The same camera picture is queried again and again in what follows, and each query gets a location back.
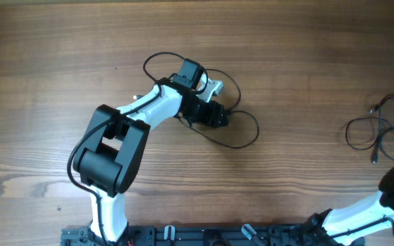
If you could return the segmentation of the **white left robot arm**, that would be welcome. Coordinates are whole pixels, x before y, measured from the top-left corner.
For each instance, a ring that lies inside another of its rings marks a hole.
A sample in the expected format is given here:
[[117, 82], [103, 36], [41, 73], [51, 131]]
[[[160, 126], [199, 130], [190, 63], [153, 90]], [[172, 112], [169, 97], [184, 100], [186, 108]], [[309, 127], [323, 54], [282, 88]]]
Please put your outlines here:
[[140, 168], [148, 135], [168, 118], [213, 128], [228, 125], [227, 111], [213, 100], [224, 84], [199, 63], [184, 59], [178, 73], [156, 79], [152, 90], [127, 106], [99, 106], [67, 163], [70, 181], [91, 195], [94, 245], [122, 245], [128, 239], [125, 192]]

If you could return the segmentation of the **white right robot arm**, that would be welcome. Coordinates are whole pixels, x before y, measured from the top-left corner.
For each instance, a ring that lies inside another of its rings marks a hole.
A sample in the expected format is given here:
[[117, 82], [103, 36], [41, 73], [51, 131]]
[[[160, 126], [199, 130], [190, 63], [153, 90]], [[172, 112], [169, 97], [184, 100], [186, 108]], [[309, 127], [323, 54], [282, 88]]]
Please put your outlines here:
[[369, 234], [391, 229], [394, 237], [394, 167], [378, 191], [345, 208], [314, 214], [302, 227], [303, 245], [362, 245]]

